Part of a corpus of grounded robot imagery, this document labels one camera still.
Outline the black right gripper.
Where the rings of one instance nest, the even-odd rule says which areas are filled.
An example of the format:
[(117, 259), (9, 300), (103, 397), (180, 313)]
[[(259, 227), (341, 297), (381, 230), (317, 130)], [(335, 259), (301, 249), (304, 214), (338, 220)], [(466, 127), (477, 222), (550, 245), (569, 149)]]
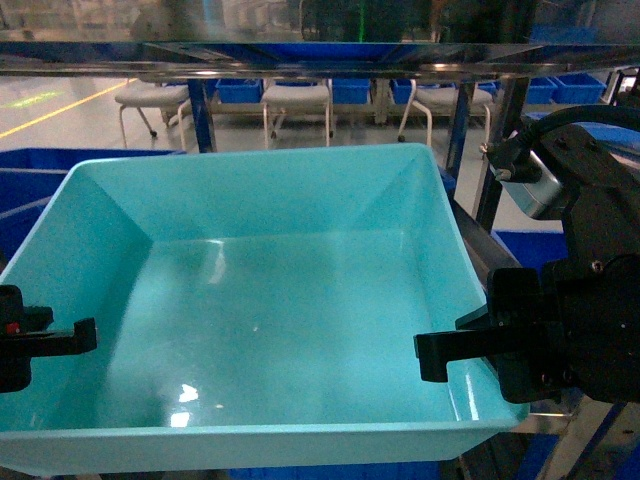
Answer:
[[(568, 255), (542, 270), (488, 276), (501, 393), (528, 403), (578, 388), (594, 400), (639, 400), (639, 203), (579, 199), (563, 215)], [(492, 355), (494, 329), (418, 334), (420, 378), (446, 383), (450, 362)]]

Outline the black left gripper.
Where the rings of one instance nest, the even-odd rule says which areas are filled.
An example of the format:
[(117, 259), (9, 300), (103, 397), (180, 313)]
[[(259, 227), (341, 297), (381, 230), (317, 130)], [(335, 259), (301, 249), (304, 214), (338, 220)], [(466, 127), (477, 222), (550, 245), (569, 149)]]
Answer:
[[(71, 330), (45, 331), (52, 323), (50, 307), (26, 307), (17, 286), (1, 286), (2, 393), (21, 391), (29, 386), (31, 357), (73, 356), (97, 348), (94, 318), (75, 322)], [(31, 338), (29, 351), (28, 338)]]

